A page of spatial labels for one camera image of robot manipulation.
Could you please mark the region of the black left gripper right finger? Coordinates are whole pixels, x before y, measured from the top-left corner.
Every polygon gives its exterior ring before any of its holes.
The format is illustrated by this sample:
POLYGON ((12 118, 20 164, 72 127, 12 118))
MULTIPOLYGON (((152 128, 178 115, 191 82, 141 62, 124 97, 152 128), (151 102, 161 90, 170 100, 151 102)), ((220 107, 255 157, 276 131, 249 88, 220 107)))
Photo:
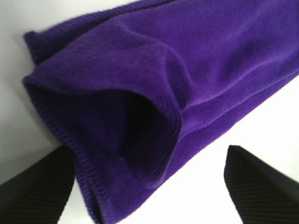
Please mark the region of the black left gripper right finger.
POLYGON ((244 224, 297 224, 299 183, 240 146, 229 146, 224 181, 244 224))

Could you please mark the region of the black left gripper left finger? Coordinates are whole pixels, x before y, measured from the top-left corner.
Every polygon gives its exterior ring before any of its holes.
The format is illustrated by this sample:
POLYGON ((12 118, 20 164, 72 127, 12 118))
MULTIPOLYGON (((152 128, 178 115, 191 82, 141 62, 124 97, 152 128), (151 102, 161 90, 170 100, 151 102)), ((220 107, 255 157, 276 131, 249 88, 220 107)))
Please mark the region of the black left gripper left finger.
POLYGON ((74 185, 72 151, 61 146, 0 186, 2 224, 58 223, 74 185))

